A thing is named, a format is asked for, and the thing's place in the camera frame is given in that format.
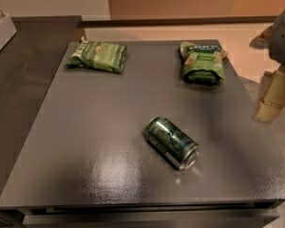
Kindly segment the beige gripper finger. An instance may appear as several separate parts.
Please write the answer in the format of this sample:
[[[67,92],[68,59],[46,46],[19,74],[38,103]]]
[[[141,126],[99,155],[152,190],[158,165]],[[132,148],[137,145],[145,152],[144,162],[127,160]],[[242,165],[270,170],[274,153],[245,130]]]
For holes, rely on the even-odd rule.
[[[272,26],[267,27],[256,37],[256,45],[258,47],[266,48],[269,45],[272,28]]]
[[[285,108],[285,65],[274,72],[265,71],[258,88],[254,118],[270,123]]]

